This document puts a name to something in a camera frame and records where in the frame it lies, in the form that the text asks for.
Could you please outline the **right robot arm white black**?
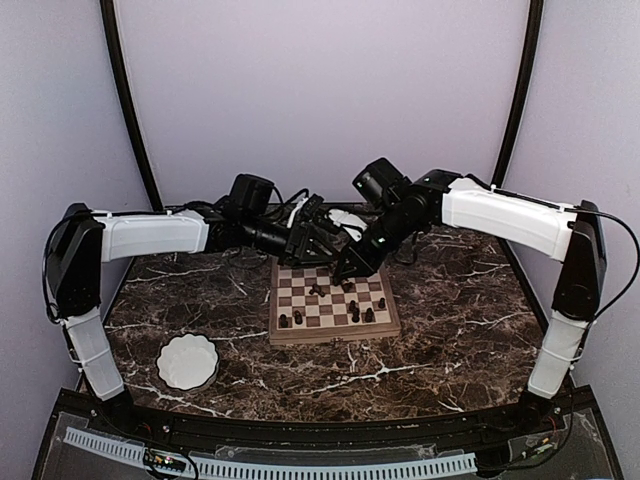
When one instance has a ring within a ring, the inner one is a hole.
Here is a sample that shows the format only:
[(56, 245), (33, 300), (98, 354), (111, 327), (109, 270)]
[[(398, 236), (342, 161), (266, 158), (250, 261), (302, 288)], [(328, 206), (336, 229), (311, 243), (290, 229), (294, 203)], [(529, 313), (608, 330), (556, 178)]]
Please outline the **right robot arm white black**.
[(341, 250), (336, 283), (372, 275), (404, 240), (434, 226), (488, 234), (560, 264), (548, 326), (526, 386), (531, 396), (510, 413), (517, 432), (534, 432), (549, 416), (545, 399), (558, 393), (580, 359), (592, 324), (608, 308), (602, 301), (607, 259), (601, 221), (606, 213), (588, 201), (545, 201), (445, 170), (410, 181), (369, 166), (353, 184), (381, 214), (360, 239)]

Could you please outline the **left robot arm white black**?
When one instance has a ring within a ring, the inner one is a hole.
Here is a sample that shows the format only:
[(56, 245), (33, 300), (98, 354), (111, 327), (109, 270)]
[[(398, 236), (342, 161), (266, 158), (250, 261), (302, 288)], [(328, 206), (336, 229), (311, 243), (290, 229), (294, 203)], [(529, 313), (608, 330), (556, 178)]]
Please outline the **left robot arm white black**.
[(70, 356), (95, 397), (103, 421), (120, 436), (141, 427), (140, 412), (114, 359), (102, 319), (103, 268), (188, 255), (251, 249), (291, 268), (326, 266), (336, 259), (339, 228), (318, 196), (293, 208), (270, 210), (230, 195), (159, 212), (110, 212), (84, 203), (68, 207), (42, 255), (41, 282), (48, 320), (61, 325)]

